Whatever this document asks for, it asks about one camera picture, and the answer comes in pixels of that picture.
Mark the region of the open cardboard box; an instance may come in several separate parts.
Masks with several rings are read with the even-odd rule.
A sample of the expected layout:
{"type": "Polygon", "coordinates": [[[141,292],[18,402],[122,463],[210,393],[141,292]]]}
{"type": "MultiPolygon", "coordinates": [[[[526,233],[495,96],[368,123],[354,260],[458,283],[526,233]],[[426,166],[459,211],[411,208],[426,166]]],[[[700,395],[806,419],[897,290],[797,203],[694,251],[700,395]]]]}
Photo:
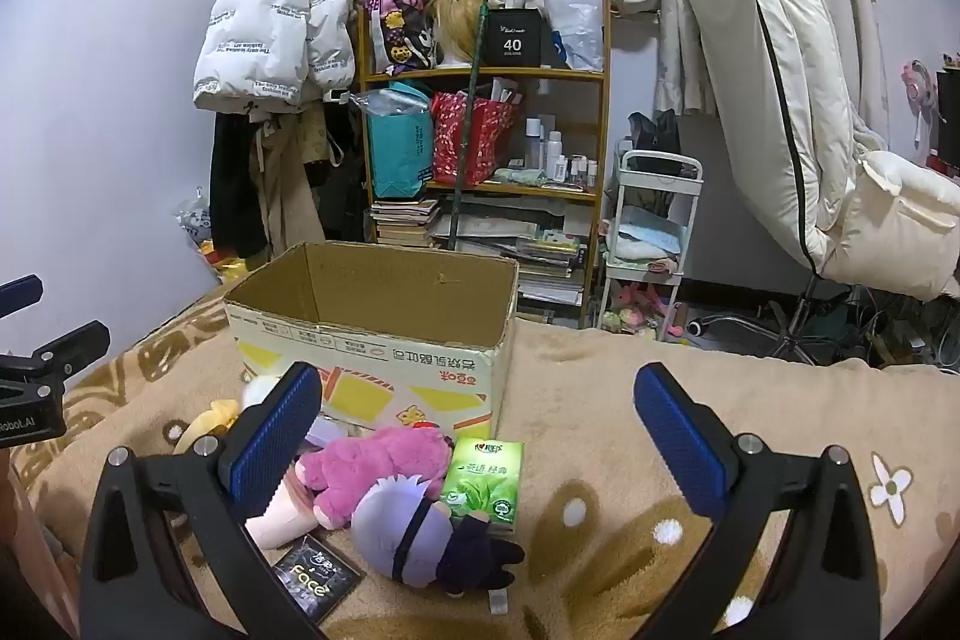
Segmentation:
{"type": "Polygon", "coordinates": [[[511,260],[376,244],[299,244],[224,298],[242,362],[322,381],[325,416],[491,437],[516,325],[511,260]]]}

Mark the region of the wooden shelf unit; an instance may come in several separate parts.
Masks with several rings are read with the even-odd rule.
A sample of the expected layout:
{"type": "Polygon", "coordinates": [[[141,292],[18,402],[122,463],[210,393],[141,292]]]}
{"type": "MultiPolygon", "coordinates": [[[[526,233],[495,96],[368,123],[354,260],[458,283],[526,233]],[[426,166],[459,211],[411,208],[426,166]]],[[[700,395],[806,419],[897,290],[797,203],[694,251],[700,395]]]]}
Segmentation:
{"type": "Polygon", "coordinates": [[[359,67],[359,87],[373,89],[394,83],[416,83],[434,91],[430,103],[433,119],[434,159],[431,179],[421,188],[425,191],[448,190],[452,193],[449,234],[460,236],[459,214],[462,198],[470,193],[487,195],[519,195],[519,197],[562,198],[568,203],[583,203],[590,208],[589,234],[583,264],[574,269],[571,278],[578,281],[579,321],[586,323],[590,296],[594,294],[599,261],[599,224],[602,218],[605,164],[607,164],[608,106],[612,74],[608,68],[599,71],[569,68],[516,67],[516,65],[469,65],[464,68],[404,71],[397,76],[376,73],[366,60],[359,67]],[[534,83],[574,83],[596,89],[597,109],[589,122],[563,120],[556,125],[560,133],[562,154],[567,158],[584,156],[597,164],[594,175],[582,181],[558,182],[548,179],[540,185],[501,182],[494,171],[506,165],[508,142],[519,135],[523,112],[508,103],[496,104],[490,99],[477,99],[475,85],[490,78],[516,81],[527,89],[534,83]]]}

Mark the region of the pink plush bear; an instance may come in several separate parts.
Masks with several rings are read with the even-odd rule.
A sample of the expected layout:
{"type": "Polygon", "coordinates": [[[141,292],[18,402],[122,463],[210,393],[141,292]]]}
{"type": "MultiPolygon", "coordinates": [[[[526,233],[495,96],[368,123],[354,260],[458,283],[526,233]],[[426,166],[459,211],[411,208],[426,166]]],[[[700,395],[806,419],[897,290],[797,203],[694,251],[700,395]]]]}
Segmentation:
{"type": "Polygon", "coordinates": [[[430,427],[386,427],[368,437],[343,437],[295,464],[296,477],[314,494],[314,516],[324,530],[340,530],[352,520],[361,499],[381,479],[411,479],[436,500],[451,463],[454,445],[430,427]]]}

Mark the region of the black box number 40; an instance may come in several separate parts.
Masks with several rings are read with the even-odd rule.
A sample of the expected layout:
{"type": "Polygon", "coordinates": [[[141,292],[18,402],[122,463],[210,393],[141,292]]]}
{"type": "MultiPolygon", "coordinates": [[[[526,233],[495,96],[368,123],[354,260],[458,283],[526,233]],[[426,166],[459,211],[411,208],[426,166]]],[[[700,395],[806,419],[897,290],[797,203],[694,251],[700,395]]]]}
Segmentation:
{"type": "Polygon", "coordinates": [[[483,64],[537,68],[540,65],[542,16],[535,8],[490,10],[483,32],[483,64]]]}

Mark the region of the beige patterned fleece blanket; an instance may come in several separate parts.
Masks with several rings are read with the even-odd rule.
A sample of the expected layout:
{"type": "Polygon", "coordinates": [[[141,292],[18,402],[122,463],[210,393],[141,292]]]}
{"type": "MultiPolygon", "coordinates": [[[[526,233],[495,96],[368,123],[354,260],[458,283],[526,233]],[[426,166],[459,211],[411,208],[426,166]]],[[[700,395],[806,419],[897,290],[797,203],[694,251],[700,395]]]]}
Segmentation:
{"type": "MultiPolygon", "coordinates": [[[[882,620],[918,601],[958,536],[958,381],[859,360],[809,367],[519,323],[498,434],[524,448],[516,539],[526,562],[505,614],[487,600],[410,590],[366,573],[324,620],[334,638],[626,638],[674,585],[708,525],[693,515],[633,408],[636,370],[659,362],[736,432],[778,452],[850,452],[877,551],[882,620]]],[[[18,448],[44,525],[83,546],[110,448],[166,453],[244,367],[210,296],[91,372],[65,399],[62,438],[18,448]]]]}

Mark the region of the green pole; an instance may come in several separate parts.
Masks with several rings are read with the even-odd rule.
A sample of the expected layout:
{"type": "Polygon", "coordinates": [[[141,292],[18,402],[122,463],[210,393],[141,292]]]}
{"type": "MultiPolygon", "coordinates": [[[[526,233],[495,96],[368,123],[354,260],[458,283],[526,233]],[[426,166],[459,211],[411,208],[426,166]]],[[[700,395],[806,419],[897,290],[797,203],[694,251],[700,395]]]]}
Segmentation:
{"type": "Polygon", "coordinates": [[[488,19],[488,3],[482,0],[478,8],[477,34],[473,42],[472,58],[470,59],[469,85],[464,103],[464,115],[460,125],[459,151],[457,151],[457,170],[455,171],[454,195],[452,195],[451,222],[449,223],[448,243],[446,247],[451,252],[457,248],[457,234],[459,234],[460,205],[462,205],[462,191],[467,182],[467,156],[469,156],[470,133],[472,133],[473,106],[475,106],[475,91],[477,91],[478,75],[480,74],[480,60],[483,52],[483,34],[488,19]]]}

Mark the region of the white plastic bag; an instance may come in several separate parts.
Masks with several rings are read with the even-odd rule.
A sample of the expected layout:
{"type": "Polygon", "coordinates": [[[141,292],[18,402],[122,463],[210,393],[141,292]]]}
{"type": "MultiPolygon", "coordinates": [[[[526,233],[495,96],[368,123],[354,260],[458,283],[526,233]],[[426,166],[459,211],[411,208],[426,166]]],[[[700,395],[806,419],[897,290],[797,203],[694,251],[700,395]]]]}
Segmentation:
{"type": "Polygon", "coordinates": [[[572,70],[604,68],[604,0],[542,0],[572,70]]]}

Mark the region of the teal gift bag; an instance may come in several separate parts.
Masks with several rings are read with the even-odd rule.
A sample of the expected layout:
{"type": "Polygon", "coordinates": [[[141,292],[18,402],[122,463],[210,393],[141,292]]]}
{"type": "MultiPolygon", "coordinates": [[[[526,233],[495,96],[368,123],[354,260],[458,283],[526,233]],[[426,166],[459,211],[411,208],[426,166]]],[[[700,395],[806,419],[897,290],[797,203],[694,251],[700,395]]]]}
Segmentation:
{"type": "Polygon", "coordinates": [[[394,81],[370,97],[368,135],[374,196],[412,198],[433,174],[430,98],[394,81]]]}

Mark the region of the green tissue pack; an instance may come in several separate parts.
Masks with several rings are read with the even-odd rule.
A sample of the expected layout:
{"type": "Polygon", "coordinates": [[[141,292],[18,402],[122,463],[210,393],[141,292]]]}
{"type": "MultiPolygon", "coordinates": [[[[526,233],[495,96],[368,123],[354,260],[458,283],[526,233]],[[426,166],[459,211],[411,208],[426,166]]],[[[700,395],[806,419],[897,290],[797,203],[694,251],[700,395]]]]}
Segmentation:
{"type": "Polygon", "coordinates": [[[523,461],[522,443],[459,438],[439,498],[457,518],[483,512],[495,530],[512,533],[519,513],[523,461]]]}

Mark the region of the blonde wig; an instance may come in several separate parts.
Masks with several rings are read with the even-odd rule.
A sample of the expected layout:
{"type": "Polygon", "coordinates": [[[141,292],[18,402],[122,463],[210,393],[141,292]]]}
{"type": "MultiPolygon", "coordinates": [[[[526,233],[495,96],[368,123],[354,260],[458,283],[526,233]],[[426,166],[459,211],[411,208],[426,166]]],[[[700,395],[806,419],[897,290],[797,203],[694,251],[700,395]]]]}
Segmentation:
{"type": "Polygon", "coordinates": [[[433,0],[434,37],[441,68],[466,68],[482,52],[482,13],[485,0],[433,0]]]}

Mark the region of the beige hanging coat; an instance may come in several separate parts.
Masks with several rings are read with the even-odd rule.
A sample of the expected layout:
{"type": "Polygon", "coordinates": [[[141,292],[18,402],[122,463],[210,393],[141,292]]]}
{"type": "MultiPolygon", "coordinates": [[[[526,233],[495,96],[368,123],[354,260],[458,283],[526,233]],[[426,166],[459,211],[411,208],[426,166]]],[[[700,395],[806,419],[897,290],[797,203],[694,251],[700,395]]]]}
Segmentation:
{"type": "Polygon", "coordinates": [[[301,242],[324,241],[306,166],[331,160],[324,109],[272,115],[255,124],[251,175],[257,188],[268,255],[278,257],[301,242]]]}

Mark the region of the black hanging garment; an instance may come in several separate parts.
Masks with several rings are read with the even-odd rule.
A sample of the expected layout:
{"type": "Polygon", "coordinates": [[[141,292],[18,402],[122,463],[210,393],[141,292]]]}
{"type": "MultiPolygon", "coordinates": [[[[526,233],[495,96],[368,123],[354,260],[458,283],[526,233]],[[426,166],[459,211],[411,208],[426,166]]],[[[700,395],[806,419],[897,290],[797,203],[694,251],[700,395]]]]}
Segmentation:
{"type": "Polygon", "coordinates": [[[245,115],[217,113],[210,170],[210,221],[218,252],[252,259],[267,248],[259,190],[251,174],[256,127],[245,115]]]}

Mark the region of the purple haired plush doll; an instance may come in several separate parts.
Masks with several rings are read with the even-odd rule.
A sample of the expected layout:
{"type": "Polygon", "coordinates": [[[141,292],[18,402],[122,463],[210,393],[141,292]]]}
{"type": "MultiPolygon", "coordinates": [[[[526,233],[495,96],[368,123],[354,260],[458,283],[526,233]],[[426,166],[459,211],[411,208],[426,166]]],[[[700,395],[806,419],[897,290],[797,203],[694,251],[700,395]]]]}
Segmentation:
{"type": "Polygon", "coordinates": [[[449,596],[505,590],[516,580],[512,567],[526,560],[519,544],[493,533],[486,513],[454,518],[418,476],[379,479],[356,505],[350,533],[371,570],[449,596]]]}

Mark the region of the yellow dog plush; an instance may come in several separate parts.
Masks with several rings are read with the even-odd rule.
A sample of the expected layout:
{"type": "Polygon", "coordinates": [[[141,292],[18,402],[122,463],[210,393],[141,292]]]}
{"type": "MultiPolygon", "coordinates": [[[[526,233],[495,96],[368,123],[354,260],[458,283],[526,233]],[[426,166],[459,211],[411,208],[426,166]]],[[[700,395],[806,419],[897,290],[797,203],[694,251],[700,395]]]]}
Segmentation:
{"type": "Polygon", "coordinates": [[[174,453],[185,453],[194,445],[195,440],[213,434],[215,431],[228,431],[241,414],[241,405],[235,399],[213,399],[210,406],[190,422],[182,432],[174,453]]]}

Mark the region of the red gift bag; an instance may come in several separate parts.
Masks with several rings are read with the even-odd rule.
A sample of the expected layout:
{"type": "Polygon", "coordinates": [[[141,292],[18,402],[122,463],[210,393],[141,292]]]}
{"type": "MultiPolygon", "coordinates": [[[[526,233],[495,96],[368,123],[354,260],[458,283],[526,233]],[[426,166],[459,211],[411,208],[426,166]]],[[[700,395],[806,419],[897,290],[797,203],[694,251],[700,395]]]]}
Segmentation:
{"type": "Polygon", "coordinates": [[[457,182],[460,166],[466,166],[464,184],[467,187],[491,179],[498,169],[506,136],[516,117],[516,109],[510,103],[475,97],[466,156],[460,156],[467,99],[469,96],[465,92],[438,92],[431,99],[433,181],[443,185],[457,182]]]}

